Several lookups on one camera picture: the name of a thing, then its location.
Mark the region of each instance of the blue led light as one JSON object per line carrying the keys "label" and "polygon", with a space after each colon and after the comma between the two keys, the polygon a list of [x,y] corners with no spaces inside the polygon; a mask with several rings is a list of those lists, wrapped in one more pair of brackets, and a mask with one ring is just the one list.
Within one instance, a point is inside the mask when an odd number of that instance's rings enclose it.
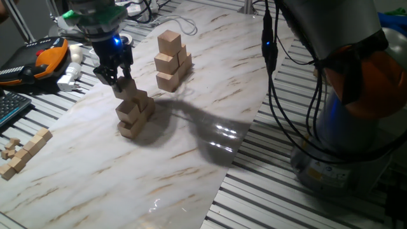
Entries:
{"label": "blue led light", "polygon": [[120,44],[120,39],[117,39],[117,38],[113,38],[113,39],[114,39],[114,42],[116,43],[116,45]]}

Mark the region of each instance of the power strip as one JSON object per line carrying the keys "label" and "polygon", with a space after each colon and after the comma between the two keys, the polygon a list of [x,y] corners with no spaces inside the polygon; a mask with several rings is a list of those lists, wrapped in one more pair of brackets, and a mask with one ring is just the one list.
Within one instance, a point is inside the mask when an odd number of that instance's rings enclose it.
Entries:
{"label": "power strip", "polygon": [[[142,3],[142,0],[131,0],[131,1],[116,1],[116,5],[118,6],[124,6],[127,3]],[[131,4],[129,7],[127,7],[127,13],[129,16],[134,16],[139,14],[142,10],[145,9],[145,4]],[[150,4],[150,9],[152,13],[158,13],[158,4],[157,4],[157,0],[151,0],[151,4]]]}

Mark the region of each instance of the keyboard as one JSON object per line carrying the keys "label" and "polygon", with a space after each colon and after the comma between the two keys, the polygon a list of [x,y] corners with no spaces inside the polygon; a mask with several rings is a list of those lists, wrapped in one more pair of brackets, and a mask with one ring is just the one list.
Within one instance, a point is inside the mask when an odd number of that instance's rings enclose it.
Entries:
{"label": "keyboard", "polygon": [[22,95],[9,92],[0,97],[0,127],[31,103],[31,100]]}

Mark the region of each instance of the green part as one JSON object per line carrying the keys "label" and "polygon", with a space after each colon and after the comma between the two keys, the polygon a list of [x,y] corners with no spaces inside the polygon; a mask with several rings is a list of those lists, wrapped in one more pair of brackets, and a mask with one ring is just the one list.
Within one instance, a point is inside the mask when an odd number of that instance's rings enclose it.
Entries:
{"label": "green part", "polygon": [[406,9],[400,7],[396,10],[385,12],[386,15],[393,15],[393,16],[407,16]]}
{"label": "green part", "polygon": [[112,6],[104,11],[95,13],[93,16],[99,21],[99,23],[109,24],[112,19],[121,15],[124,11],[126,11],[126,7],[124,6]]}
{"label": "green part", "polygon": [[81,15],[75,13],[73,10],[69,10],[68,12],[62,15],[62,18],[65,20],[76,19],[79,18]]}

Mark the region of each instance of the small wooden block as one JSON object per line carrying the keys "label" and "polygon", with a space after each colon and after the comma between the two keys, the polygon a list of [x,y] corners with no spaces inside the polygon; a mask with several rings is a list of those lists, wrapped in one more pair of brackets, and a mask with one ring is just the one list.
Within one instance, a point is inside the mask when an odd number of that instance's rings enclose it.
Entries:
{"label": "small wooden block", "polygon": [[171,57],[166,54],[159,53],[157,56],[155,56],[154,62],[157,71],[165,74],[173,74],[179,67],[178,55]]}
{"label": "small wooden block", "polygon": [[12,178],[14,176],[14,174],[15,174],[15,170],[11,166],[4,164],[0,167],[0,175],[6,181],[8,181],[10,178]]}
{"label": "small wooden block", "polygon": [[186,73],[188,72],[188,69],[191,68],[191,66],[192,66],[192,55],[191,53],[188,53],[184,63],[181,66],[179,66],[178,69],[178,76],[180,81],[186,76]]}
{"label": "small wooden block", "polygon": [[148,103],[147,92],[143,90],[137,90],[136,95],[132,97],[131,101],[137,104],[137,106],[139,107],[139,111],[141,112],[146,108]]}
{"label": "small wooden block", "polygon": [[39,149],[44,147],[46,144],[45,139],[43,139],[41,136],[38,136],[38,135],[34,135],[34,137],[32,137],[32,139],[30,140],[30,142],[33,142],[34,144],[36,144]]}
{"label": "small wooden block", "polygon": [[186,64],[186,70],[190,69],[192,67],[192,55],[191,53],[187,52],[186,53],[186,58],[184,63]]}
{"label": "small wooden block", "polygon": [[13,143],[9,142],[6,144],[5,148],[7,150],[15,149],[15,145]]}
{"label": "small wooden block", "polygon": [[121,92],[114,91],[114,96],[118,99],[131,100],[137,93],[137,87],[133,79],[119,77],[117,84],[121,88]]}
{"label": "small wooden block", "polygon": [[52,138],[52,133],[50,132],[50,130],[44,127],[41,128],[41,130],[38,130],[36,135],[42,137],[47,142]]}
{"label": "small wooden block", "polygon": [[175,74],[158,73],[156,76],[157,86],[166,92],[175,92],[179,84],[178,71]]}
{"label": "small wooden block", "polygon": [[158,36],[158,49],[160,53],[173,57],[181,50],[181,35],[167,30]]}
{"label": "small wooden block", "polygon": [[8,152],[9,151],[7,149],[2,151],[1,152],[1,158],[3,158],[4,160],[7,160],[8,159]]}
{"label": "small wooden block", "polygon": [[35,143],[33,143],[32,141],[29,141],[27,144],[25,144],[23,146],[23,149],[25,149],[26,151],[28,151],[31,156],[34,156],[38,153],[38,151],[41,149],[39,148]]}
{"label": "small wooden block", "polygon": [[125,122],[119,122],[117,125],[120,134],[123,137],[127,137],[129,139],[135,139],[141,132],[143,126],[146,124],[147,120],[144,115],[140,115],[139,119],[135,121],[133,125],[127,124]]}
{"label": "small wooden block", "polygon": [[18,139],[18,138],[16,138],[16,137],[12,137],[11,139],[10,139],[10,142],[13,144],[13,145],[18,145],[18,144],[20,144],[20,140]]}
{"label": "small wooden block", "polygon": [[181,45],[181,51],[178,53],[178,64],[181,66],[186,59],[186,45]]}
{"label": "small wooden block", "polygon": [[144,111],[142,111],[141,116],[144,116],[146,120],[149,120],[154,111],[155,111],[154,99],[148,98],[148,105],[144,109]]}
{"label": "small wooden block", "polygon": [[13,158],[15,156],[15,149],[11,149],[8,151],[7,157]]}
{"label": "small wooden block", "polygon": [[15,157],[18,157],[19,159],[21,159],[21,161],[23,161],[24,163],[27,163],[31,158],[31,154],[25,150],[25,149],[20,149],[16,154]]}
{"label": "small wooden block", "polygon": [[25,167],[25,163],[16,156],[8,162],[8,165],[13,167],[16,172],[20,172]]}
{"label": "small wooden block", "polygon": [[138,105],[132,101],[123,101],[116,108],[116,113],[120,121],[133,124],[140,116],[140,109]]}

